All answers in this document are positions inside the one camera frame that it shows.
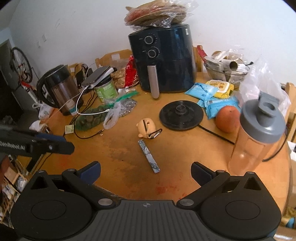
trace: doorway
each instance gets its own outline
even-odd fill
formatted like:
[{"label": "doorway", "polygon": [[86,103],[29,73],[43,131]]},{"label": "doorway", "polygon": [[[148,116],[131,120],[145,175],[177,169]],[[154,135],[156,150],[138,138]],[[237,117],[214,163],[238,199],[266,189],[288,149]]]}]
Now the doorway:
[{"label": "doorway", "polygon": [[0,120],[10,115],[18,126],[28,129],[38,120],[38,112],[32,108],[34,101],[29,94],[18,86],[18,75],[10,69],[9,40],[0,44]]},{"label": "doorway", "polygon": [[23,113],[23,109],[0,71],[0,120],[9,115],[14,121],[18,121]]}]

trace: gray bottle lid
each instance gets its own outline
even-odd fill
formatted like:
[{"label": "gray bottle lid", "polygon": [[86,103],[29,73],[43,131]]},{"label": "gray bottle lid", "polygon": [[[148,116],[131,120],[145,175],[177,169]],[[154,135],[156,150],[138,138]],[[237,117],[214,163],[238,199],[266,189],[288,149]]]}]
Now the gray bottle lid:
[{"label": "gray bottle lid", "polygon": [[279,99],[264,92],[260,92],[258,100],[248,100],[240,115],[244,131],[259,142],[277,142],[286,128],[285,119],[278,106]]}]

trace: marble pattern stick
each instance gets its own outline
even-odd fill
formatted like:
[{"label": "marble pattern stick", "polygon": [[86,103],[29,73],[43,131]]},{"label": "marble pattern stick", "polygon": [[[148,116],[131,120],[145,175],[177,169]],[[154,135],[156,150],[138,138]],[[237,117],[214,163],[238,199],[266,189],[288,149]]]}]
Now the marble pattern stick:
[{"label": "marble pattern stick", "polygon": [[154,171],[154,173],[158,173],[160,172],[160,169],[157,165],[157,163],[155,162],[153,156],[151,155],[150,151],[148,150],[147,146],[145,145],[143,140],[139,140],[138,141],[143,153],[145,154],[148,162],[150,163],[152,170]]}]

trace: plastic bottle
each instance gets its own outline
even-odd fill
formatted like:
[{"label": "plastic bottle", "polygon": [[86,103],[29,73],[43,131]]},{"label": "plastic bottle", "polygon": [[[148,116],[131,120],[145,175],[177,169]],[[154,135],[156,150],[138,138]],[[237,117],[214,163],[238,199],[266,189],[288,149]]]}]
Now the plastic bottle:
[{"label": "plastic bottle", "polygon": [[232,175],[253,171],[285,131],[278,109],[279,99],[261,92],[259,99],[247,101],[240,115],[240,128],[228,163]]}]

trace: grapefruit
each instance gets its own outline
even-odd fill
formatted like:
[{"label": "grapefruit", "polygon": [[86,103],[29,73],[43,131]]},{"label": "grapefruit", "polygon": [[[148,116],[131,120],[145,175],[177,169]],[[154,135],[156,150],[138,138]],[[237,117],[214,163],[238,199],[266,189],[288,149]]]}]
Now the grapefruit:
[{"label": "grapefruit", "polygon": [[234,106],[224,106],[216,115],[216,126],[223,132],[232,133],[239,127],[240,112]]}]

